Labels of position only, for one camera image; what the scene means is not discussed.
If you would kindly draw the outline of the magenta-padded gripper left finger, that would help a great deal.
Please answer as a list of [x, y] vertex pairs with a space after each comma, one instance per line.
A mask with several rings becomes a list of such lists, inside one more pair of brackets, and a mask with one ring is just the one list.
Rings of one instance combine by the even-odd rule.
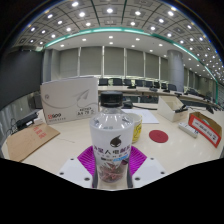
[[76, 185], [91, 188], [95, 172], [93, 148], [88, 147], [78, 157], [68, 159], [57, 175]]

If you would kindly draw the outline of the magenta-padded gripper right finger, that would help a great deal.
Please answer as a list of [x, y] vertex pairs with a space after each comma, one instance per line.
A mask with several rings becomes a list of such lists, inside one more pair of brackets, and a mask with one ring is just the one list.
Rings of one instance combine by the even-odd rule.
[[129, 158], [128, 187], [141, 188], [166, 176], [162, 165], [132, 146]]

